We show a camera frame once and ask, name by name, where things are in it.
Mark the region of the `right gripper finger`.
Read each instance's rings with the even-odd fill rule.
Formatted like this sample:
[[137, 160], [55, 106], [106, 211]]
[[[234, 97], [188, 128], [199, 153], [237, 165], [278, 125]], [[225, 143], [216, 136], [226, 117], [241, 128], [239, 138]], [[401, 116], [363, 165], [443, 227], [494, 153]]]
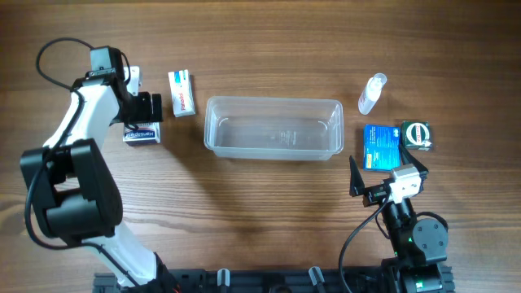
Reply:
[[357, 163], [352, 155], [349, 156], [349, 168], [350, 168], [350, 184], [349, 194], [352, 197], [357, 197], [365, 193], [365, 183], [362, 179]]
[[399, 152], [401, 156], [402, 164], [412, 164], [419, 172], [419, 176], [422, 179], [426, 179], [428, 175], [428, 168], [423, 165], [419, 160], [410, 154], [410, 152], [402, 145], [399, 145]]

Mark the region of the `green round-logo box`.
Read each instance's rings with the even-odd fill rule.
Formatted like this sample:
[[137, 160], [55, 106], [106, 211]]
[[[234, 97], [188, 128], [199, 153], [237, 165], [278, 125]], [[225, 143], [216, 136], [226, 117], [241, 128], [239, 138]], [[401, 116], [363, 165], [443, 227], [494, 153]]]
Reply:
[[432, 144], [431, 128], [427, 121], [408, 121], [401, 124], [401, 144], [410, 150], [429, 151]]

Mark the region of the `white Hansaplast plaster box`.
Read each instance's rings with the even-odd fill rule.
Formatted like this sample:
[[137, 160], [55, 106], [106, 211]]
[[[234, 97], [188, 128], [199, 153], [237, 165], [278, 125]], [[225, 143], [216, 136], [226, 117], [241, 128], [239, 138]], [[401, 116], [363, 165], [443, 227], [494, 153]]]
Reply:
[[160, 123], [137, 124], [135, 129], [125, 126], [123, 142], [129, 146], [159, 144], [161, 142]]

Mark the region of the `blue box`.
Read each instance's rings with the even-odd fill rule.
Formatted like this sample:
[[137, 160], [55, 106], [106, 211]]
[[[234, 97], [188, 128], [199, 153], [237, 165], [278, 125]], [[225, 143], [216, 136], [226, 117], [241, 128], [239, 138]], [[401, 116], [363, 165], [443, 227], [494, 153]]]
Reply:
[[401, 165], [399, 152], [401, 131], [398, 127], [366, 125], [364, 127], [363, 168], [386, 172]]

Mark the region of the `clear spray bottle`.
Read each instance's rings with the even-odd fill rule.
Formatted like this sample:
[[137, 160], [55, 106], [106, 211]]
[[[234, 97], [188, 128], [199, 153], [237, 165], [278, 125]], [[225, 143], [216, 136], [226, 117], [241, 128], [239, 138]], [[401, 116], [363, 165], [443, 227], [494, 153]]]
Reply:
[[378, 102], [383, 87], [387, 83], [387, 76], [381, 72], [376, 73], [368, 81], [358, 100], [358, 110], [362, 115], [367, 115]]

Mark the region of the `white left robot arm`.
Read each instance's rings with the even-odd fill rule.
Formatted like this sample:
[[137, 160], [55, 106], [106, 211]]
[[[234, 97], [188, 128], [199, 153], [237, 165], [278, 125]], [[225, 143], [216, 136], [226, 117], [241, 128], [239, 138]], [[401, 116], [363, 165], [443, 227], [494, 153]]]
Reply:
[[124, 292], [179, 292], [163, 261], [124, 223], [122, 198], [100, 151], [111, 125], [162, 120], [161, 97], [140, 91], [141, 84], [137, 66], [98, 66], [74, 82], [56, 132], [20, 158], [28, 188], [24, 221], [40, 247], [93, 252]]

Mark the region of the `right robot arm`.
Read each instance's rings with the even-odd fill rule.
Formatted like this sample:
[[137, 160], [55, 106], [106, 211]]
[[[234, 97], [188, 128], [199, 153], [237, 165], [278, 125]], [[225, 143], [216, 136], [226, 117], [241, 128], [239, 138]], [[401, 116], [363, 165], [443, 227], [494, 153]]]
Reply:
[[[339, 254], [339, 278], [346, 292], [438, 293], [454, 292], [452, 269], [447, 260], [449, 225], [434, 212], [415, 212], [411, 199], [423, 191], [428, 168], [399, 146], [402, 165], [376, 186], [366, 186], [354, 158], [350, 163], [349, 194], [361, 196], [367, 208], [378, 209], [347, 238]], [[382, 260], [368, 274], [344, 266], [347, 247], [358, 232], [377, 216], [378, 225], [390, 240], [394, 256]]]

